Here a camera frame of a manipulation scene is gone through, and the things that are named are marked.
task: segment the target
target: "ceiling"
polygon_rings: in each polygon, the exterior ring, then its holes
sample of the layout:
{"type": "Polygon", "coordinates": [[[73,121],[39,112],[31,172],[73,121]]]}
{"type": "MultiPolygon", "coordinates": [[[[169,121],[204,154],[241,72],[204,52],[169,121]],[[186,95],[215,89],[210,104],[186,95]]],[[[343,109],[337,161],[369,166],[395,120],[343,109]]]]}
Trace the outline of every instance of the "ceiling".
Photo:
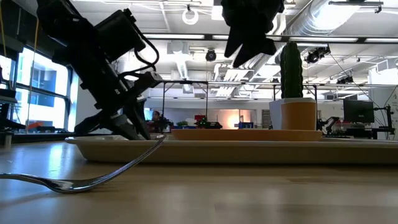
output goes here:
{"type": "MultiPolygon", "coordinates": [[[[35,14],[37,3],[34,0],[14,0],[29,12],[35,14]]],[[[309,0],[295,0],[296,7],[287,10],[287,23],[303,8],[309,0]]],[[[361,8],[357,13],[351,16],[347,22],[334,30],[331,35],[348,35],[348,36],[397,36],[398,23],[392,22],[398,19],[398,1],[384,0],[385,7],[379,14],[374,13],[374,8],[361,8]]],[[[137,25],[143,33],[181,33],[181,34],[228,34],[229,27],[224,21],[211,20],[211,8],[213,0],[201,1],[201,6],[192,6],[194,9],[202,10],[199,13],[199,20],[195,25],[187,25],[182,21],[182,12],[186,8],[183,4],[179,6],[171,6],[164,4],[106,4],[94,0],[74,1],[73,5],[80,11],[82,16],[86,17],[92,24],[97,24],[114,11],[118,9],[129,8],[133,16],[137,19],[137,25]]],[[[220,62],[229,63],[232,59],[224,58],[223,52],[226,46],[225,41],[187,41],[190,46],[190,52],[193,58],[186,62],[188,73],[190,71],[207,71],[213,72],[214,66],[220,62]],[[217,53],[217,61],[206,62],[205,55],[207,49],[215,49],[217,53]]],[[[160,61],[157,64],[159,73],[171,73],[176,70],[176,63],[167,56],[167,40],[154,40],[153,43],[160,52],[160,61]]],[[[309,69],[303,70],[303,76],[313,82],[327,82],[332,75],[352,68],[354,71],[354,79],[357,82],[366,82],[368,80],[368,68],[374,66],[375,62],[381,61],[383,56],[397,56],[398,45],[360,45],[360,44],[331,44],[332,55],[338,61],[331,57],[326,57],[315,65],[310,65],[309,69]]],[[[154,53],[151,49],[145,49],[142,52],[144,58],[150,60],[154,53]]],[[[203,79],[206,78],[206,72],[203,72],[203,79]]]]}

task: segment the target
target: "camera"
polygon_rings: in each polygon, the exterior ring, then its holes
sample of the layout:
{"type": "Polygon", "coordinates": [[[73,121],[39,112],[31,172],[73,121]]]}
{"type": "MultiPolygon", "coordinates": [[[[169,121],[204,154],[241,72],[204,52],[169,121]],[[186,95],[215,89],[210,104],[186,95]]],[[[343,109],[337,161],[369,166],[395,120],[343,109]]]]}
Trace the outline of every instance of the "camera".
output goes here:
{"type": "Polygon", "coordinates": [[[207,54],[206,54],[206,61],[208,62],[214,62],[217,58],[217,54],[214,51],[214,49],[208,49],[207,54]]]}

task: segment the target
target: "plant pot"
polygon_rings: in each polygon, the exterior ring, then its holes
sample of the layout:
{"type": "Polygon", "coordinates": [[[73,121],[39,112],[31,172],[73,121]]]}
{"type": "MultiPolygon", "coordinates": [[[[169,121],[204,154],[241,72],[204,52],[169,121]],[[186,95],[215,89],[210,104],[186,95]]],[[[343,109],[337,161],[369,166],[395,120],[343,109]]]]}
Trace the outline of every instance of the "plant pot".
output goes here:
{"type": "Polygon", "coordinates": [[[269,103],[272,127],[276,130],[315,130],[317,104],[312,98],[286,98],[269,103]]]}

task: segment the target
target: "white tray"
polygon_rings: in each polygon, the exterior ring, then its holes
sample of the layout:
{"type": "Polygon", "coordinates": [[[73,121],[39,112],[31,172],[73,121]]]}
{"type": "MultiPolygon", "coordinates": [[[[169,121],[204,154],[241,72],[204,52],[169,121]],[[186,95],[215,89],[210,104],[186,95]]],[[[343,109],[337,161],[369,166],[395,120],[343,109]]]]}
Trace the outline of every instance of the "white tray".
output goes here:
{"type": "MultiPolygon", "coordinates": [[[[67,138],[84,158],[129,162],[156,141],[128,141],[121,136],[67,138]]],[[[395,141],[322,139],[320,142],[173,141],[143,162],[199,164],[398,164],[395,141]]]]}

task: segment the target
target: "desk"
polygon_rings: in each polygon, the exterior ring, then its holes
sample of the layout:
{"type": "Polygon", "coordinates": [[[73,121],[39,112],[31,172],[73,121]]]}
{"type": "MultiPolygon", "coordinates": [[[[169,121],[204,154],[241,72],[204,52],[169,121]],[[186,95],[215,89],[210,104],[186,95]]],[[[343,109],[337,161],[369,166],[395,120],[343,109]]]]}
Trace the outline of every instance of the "desk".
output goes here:
{"type": "MultiPolygon", "coordinates": [[[[0,172],[89,178],[72,145],[0,149],[0,172]]],[[[397,223],[398,167],[138,166],[100,188],[61,195],[0,180],[0,223],[397,223]]]]}

